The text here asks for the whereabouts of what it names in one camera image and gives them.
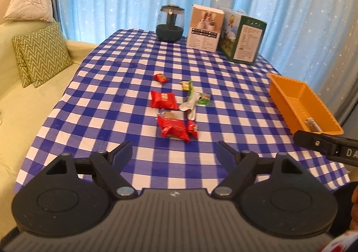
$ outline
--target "sofa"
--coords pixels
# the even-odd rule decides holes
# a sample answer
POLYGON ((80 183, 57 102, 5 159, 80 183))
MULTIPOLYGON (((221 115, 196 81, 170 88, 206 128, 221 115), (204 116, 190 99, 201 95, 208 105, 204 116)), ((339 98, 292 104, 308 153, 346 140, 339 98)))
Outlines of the sofa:
POLYGON ((74 64, 38 88, 22 88, 12 37, 50 25, 11 21, 0 25, 0 238, 16 226, 11 214, 13 187, 38 130, 60 100, 82 60, 96 44, 66 40, 74 64))

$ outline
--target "checkered tablecloth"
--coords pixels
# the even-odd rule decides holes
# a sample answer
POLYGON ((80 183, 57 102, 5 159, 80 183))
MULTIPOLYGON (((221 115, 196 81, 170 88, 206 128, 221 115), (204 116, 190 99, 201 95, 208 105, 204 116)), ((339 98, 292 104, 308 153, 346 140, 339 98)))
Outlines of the checkered tablecloth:
POLYGON ((330 189, 348 182, 342 164, 293 144, 269 97, 268 72, 277 73, 261 57, 254 66, 234 64, 218 53, 187 49, 185 39, 172 44, 156 40, 153 32, 119 30, 79 67, 27 153, 15 192, 62 152, 88 157, 124 140, 132 142, 134 152, 122 175, 138 190, 204 187, 211 192, 226 176, 214 154, 219 140, 264 157, 288 152, 330 189), (153 80, 156 73, 170 81, 161 85, 153 80), (162 138, 158 110, 149 107, 150 90, 174 92, 182 103, 187 93, 179 83, 189 79, 197 92, 212 95, 211 106, 196 109, 199 139, 162 138))

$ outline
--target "green box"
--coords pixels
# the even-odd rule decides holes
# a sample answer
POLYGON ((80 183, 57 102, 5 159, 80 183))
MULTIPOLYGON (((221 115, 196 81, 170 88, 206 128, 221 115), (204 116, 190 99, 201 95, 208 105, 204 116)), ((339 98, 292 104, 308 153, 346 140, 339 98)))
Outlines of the green box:
POLYGON ((243 12, 220 8, 225 13, 219 47, 231 62, 253 65, 264 37, 266 22, 243 12))

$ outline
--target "orange plastic bin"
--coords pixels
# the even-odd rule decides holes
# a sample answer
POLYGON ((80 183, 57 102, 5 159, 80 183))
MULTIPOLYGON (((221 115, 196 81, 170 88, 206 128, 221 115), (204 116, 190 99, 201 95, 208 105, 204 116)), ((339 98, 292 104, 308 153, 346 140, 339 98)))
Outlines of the orange plastic bin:
POLYGON ((342 135, 343 129, 307 84, 299 80, 269 73, 270 97, 279 109, 292 134, 297 130, 310 132, 305 120, 313 118, 328 135, 342 135))

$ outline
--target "hand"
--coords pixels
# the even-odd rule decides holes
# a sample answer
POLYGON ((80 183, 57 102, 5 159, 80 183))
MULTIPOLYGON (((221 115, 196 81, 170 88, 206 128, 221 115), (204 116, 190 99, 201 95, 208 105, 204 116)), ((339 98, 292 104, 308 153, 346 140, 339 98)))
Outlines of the hand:
POLYGON ((352 216, 352 221, 350 222, 349 228, 351 230, 358 231, 358 185, 353 191, 352 203, 354 205, 352 207, 352 211, 350 212, 350 215, 352 216))

